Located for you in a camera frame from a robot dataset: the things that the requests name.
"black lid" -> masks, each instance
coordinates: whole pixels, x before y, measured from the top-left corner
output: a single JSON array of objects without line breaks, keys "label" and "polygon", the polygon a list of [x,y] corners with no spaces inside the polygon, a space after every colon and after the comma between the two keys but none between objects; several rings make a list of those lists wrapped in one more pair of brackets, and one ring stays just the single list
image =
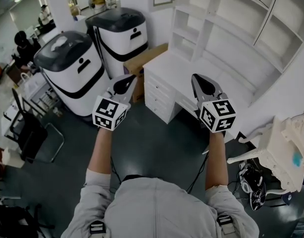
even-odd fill
[{"label": "black lid", "polygon": [[143,14],[139,11],[119,7],[106,10],[86,19],[87,27],[93,26],[108,30],[110,32],[124,32],[145,22]]},{"label": "black lid", "polygon": [[[65,40],[64,44],[55,47],[52,46],[57,40]],[[34,56],[34,63],[50,71],[62,71],[70,67],[79,59],[92,45],[92,39],[89,35],[76,31],[67,31],[56,35],[46,43]]]}]

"dark floor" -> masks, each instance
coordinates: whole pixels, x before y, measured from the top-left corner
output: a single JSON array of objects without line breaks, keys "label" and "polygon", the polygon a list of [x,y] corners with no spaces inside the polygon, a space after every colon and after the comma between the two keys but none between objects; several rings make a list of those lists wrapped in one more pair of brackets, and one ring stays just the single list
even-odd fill
[{"label": "dark floor", "polygon": [[[26,163],[22,169],[7,167],[5,183],[0,187],[4,188],[4,195],[21,195],[21,200],[12,200],[10,205],[41,203],[40,219],[54,224],[53,236],[59,238],[79,201],[97,130],[67,112],[61,118],[52,114],[49,119],[65,136],[65,144],[55,162]],[[197,121],[185,111],[166,125],[144,103],[134,104],[113,133],[112,157],[121,179],[129,174],[154,176],[187,189],[204,160],[201,153],[208,142],[208,133],[198,128]],[[48,144],[54,148],[58,139],[50,134]],[[226,145],[227,157],[246,151],[247,146],[235,140]],[[228,165],[229,181],[236,180],[238,171],[237,163]],[[192,195],[201,200],[204,199],[204,176],[202,173],[192,191]],[[118,188],[116,175],[112,175],[111,187],[112,191]],[[230,190],[234,187],[235,184],[231,184]],[[235,195],[247,198],[241,189]],[[260,237],[289,238],[304,209],[304,188],[293,195],[290,206],[263,206],[254,212],[246,199],[242,202],[257,222]]]}]

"cable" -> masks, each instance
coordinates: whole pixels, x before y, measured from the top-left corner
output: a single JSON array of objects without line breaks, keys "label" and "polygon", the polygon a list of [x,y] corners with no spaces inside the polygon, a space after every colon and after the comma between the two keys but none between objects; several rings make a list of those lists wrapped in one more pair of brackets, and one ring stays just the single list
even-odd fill
[{"label": "cable", "polygon": [[110,157],[110,163],[111,163],[111,171],[117,176],[118,180],[119,180],[119,184],[121,184],[121,179],[120,176],[118,175],[118,172],[116,170],[116,167],[114,166],[112,157]]},{"label": "cable", "polygon": [[197,175],[196,175],[194,181],[193,181],[192,184],[187,188],[186,191],[187,191],[188,194],[191,194],[191,192],[192,192],[192,190],[193,190],[193,187],[194,187],[194,185],[195,185],[195,183],[196,183],[198,177],[199,177],[200,174],[204,171],[204,169],[205,169],[205,163],[206,163],[206,160],[208,159],[208,154],[209,154],[209,152],[206,154],[205,159],[204,159],[204,161],[203,161],[203,163],[202,163],[202,165],[201,165],[201,168],[199,169],[199,171],[198,171],[198,173],[197,173]]}]

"office chair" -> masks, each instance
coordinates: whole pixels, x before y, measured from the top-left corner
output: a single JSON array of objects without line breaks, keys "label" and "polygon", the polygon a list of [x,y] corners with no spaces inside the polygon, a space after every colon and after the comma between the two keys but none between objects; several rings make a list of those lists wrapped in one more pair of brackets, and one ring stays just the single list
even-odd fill
[{"label": "office chair", "polygon": [[53,225],[42,225],[38,222],[38,209],[35,207],[34,217],[29,213],[29,207],[6,207],[0,205],[0,237],[6,238],[38,238],[39,233],[46,238],[42,228],[54,229]]},{"label": "office chair", "polygon": [[18,97],[17,92],[12,89],[12,93],[14,99],[17,103],[19,114],[23,116],[23,121],[21,123],[21,131],[18,133],[15,131],[14,124],[17,122],[18,117],[16,117],[11,126],[10,131],[15,135],[15,141],[18,143],[21,149],[21,159],[28,160],[28,162],[32,163],[37,155],[40,147],[42,146],[43,142],[46,140],[48,136],[48,132],[46,128],[48,126],[52,126],[56,132],[62,137],[63,141],[56,151],[55,155],[52,157],[50,162],[53,162],[55,157],[57,156],[58,152],[62,148],[64,144],[64,136],[60,133],[53,124],[48,123],[46,127],[43,127],[40,121],[34,116],[34,114],[25,111],[24,108],[21,107],[20,100]]}]

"washing machine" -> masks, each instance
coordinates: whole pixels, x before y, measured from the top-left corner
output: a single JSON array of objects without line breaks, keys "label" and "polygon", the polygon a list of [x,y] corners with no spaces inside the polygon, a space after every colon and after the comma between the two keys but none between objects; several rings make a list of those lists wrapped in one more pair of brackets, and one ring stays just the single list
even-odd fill
[{"label": "washing machine", "polygon": [[119,7],[85,22],[111,78],[124,75],[123,63],[148,49],[146,19],[139,11]]},{"label": "washing machine", "polygon": [[35,54],[34,63],[64,104],[81,117],[91,116],[97,96],[110,82],[88,34],[67,31],[55,36]]}]

